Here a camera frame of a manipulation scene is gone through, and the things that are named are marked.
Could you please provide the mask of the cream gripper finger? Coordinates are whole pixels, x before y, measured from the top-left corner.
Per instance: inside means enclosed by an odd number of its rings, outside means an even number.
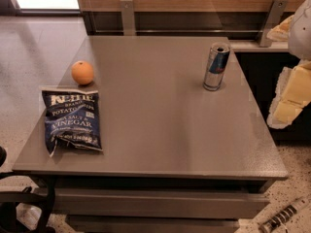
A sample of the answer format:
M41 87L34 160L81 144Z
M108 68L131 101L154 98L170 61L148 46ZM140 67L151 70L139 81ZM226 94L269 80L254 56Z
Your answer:
M284 129L291 125L311 103L311 61L300 61L292 69L284 67L266 120L269 127Z
M268 33L267 38L275 42L287 42L290 31L290 24L294 16L289 16L280 24L273 27Z

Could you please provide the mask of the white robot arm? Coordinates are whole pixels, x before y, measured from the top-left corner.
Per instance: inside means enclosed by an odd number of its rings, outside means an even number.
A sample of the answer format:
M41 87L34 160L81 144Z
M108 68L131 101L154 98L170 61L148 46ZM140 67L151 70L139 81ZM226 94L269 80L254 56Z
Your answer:
M280 73L266 120L270 128L284 129L311 103L311 0L272 28L267 38L287 42L289 53L299 59Z

